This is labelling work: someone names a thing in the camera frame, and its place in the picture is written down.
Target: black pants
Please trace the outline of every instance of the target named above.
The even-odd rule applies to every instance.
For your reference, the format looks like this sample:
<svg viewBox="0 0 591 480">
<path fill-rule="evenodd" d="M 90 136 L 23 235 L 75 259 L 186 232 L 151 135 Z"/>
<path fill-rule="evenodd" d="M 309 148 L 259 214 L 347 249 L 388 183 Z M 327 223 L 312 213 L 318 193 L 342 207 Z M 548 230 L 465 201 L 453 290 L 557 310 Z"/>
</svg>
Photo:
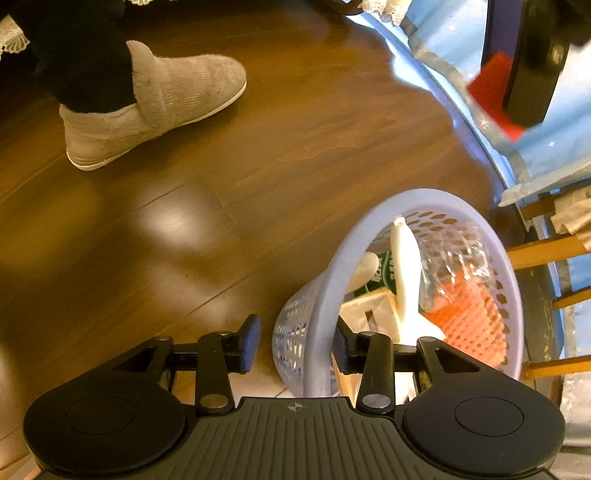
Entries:
<svg viewBox="0 0 591 480">
<path fill-rule="evenodd" d="M 124 0 L 21 0 L 10 12 L 30 40 L 41 87 L 78 113 L 135 102 L 131 55 L 115 26 Z"/>
</svg>

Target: red tag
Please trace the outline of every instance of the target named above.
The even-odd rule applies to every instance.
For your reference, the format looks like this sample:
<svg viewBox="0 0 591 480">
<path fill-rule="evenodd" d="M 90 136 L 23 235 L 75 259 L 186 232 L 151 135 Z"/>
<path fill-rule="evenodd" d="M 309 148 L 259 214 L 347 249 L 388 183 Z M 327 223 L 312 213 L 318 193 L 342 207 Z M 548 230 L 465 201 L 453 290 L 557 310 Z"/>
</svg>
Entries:
<svg viewBox="0 0 591 480">
<path fill-rule="evenodd" d="M 514 124 L 503 111 L 513 60 L 499 51 L 482 67 L 480 74 L 468 85 L 468 93 L 513 142 L 519 140 L 525 128 Z"/>
</svg>

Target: round pad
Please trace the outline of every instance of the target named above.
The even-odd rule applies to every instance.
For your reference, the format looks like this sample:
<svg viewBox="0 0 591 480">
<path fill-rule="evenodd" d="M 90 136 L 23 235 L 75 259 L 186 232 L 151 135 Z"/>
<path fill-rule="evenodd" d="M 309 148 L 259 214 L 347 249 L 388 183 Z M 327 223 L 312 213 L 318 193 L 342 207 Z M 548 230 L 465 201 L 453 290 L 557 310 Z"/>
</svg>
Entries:
<svg viewBox="0 0 591 480">
<path fill-rule="evenodd" d="M 495 397 L 476 397 L 456 407 L 456 420 L 466 430 L 485 437 L 502 437 L 523 424 L 523 414 L 511 402 Z"/>
<path fill-rule="evenodd" d="M 564 419 L 552 402 L 492 369 L 444 375 L 410 402 L 402 426 L 436 464 L 491 477 L 539 468 L 564 439 Z"/>
<path fill-rule="evenodd" d="M 51 390 L 25 415 L 39 463 L 80 476 L 120 475 L 156 460 L 180 438 L 182 404 L 145 374 L 93 372 Z"/>
</svg>

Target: wooden rung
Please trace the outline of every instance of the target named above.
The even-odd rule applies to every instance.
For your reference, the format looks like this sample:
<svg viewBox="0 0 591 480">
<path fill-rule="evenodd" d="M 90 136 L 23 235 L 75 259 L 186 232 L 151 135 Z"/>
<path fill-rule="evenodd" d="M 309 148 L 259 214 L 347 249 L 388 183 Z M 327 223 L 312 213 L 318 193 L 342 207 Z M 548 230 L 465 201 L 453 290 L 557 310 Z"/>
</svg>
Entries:
<svg viewBox="0 0 591 480">
<path fill-rule="evenodd" d="M 573 235 L 554 236 L 507 250 L 514 270 L 545 265 L 586 253 L 583 243 Z"/>
<path fill-rule="evenodd" d="M 552 303 L 554 310 L 565 309 L 571 305 L 576 305 L 582 301 L 591 300 L 591 287 L 586 287 L 581 290 L 574 291 L 568 295 L 562 295 Z"/>
<path fill-rule="evenodd" d="M 531 220 L 540 215 L 547 215 L 554 212 L 554 201 L 557 197 L 551 196 L 537 202 L 532 202 L 521 208 L 524 220 Z"/>
<path fill-rule="evenodd" d="M 561 375 L 576 374 L 591 371 L 591 355 L 540 362 L 537 364 L 525 364 L 521 370 L 521 378 L 535 380 L 544 377 L 559 377 Z"/>
</svg>

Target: plastic bag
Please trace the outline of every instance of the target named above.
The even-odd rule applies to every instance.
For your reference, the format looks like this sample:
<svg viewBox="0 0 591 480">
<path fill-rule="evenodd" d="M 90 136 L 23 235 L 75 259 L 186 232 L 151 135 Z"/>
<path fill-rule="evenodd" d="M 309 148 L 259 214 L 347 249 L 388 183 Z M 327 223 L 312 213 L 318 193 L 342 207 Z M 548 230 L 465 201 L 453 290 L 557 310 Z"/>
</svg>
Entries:
<svg viewBox="0 0 591 480">
<path fill-rule="evenodd" d="M 458 275 L 479 277 L 485 286 L 491 282 L 489 254 L 474 224 L 430 232 L 418 244 L 423 264 L 419 305 L 425 312 L 454 300 L 446 286 L 456 283 Z"/>
</svg>

